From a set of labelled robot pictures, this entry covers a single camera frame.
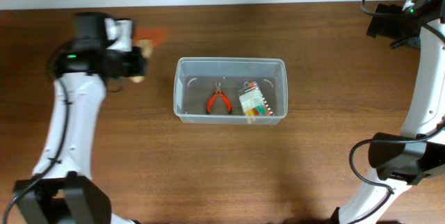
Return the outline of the orange scraper wooden handle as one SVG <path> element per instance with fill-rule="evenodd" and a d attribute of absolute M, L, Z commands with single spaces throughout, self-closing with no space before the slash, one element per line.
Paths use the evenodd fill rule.
<path fill-rule="evenodd" d="M 141 83 L 145 80 L 152 54 L 154 50 L 165 41 L 166 36 L 167 31 L 162 28 L 136 29 L 132 39 L 132 46 L 139 48 L 140 54 L 143 57 L 144 72 L 130 77 L 129 79 L 133 83 Z"/>

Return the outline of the red handled pliers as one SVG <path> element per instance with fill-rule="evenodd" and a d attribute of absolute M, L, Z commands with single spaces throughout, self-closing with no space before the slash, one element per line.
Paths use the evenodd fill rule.
<path fill-rule="evenodd" d="M 205 106 L 206 114 L 208 114 L 208 115 L 212 114 L 213 105 L 217 101 L 220 101 L 225 105 L 227 115 L 232 114 L 232 110 L 233 110 L 232 103 L 230 102 L 230 100 L 228 99 L 226 94 L 223 92 L 220 82 L 217 82 L 215 84 L 215 89 L 213 90 L 210 98 L 208 99 L 208 101 L 206 103 L 206 106 Z"/>

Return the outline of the marker pack clear case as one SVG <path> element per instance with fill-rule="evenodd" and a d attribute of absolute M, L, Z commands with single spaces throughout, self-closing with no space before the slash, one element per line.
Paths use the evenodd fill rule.
<path fill-rule="evenodd" d="M 270 115 L 256 81 L 246 81 L 238 92 L 238 99 L 248 124 L 252 124 L 256 117 Z"/>

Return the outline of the orange socket bit holder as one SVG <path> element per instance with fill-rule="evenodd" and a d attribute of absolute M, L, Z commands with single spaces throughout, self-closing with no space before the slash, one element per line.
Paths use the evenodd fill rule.
<path fill-rule="evenodd" d="M 253 81 L 249 83 L 249 87 L 249 93 L 252 97 L 250 99 L 252 108 L 250 109 L 249 114 L 254 116 L 272 116 L 272 109 L 261 92 L 259 85 Z"/>

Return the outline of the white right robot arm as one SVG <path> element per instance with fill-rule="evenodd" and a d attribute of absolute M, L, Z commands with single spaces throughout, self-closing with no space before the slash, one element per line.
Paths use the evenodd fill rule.
<path fill-rule="evenodd" d="M 378 223 L 402 193 L 444 174 L 444 0 L 361 9 L 372 17 L 369 36 L 393 39 L 392 49 L 419 49 L 420 62 L 400 135 L 376 133 L 352 147 L 348 162 L 362 184 L 329 223 Z"/>

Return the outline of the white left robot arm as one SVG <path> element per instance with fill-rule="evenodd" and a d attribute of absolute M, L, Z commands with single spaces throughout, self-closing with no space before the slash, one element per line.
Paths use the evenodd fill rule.
<path fill-rule="evenodd" d="M 47 140 L 31 178 L 15 182 L 3 223 L 13 207 L 27 223 L 130 221 L 113 213 L 109 197 L 92 181 L 92 144 L 109 81 L 145 76 L 147 58 L 133 44 L 131 19 L 77 13 L 74 29 L 49 57 L 54 108 Z"/>

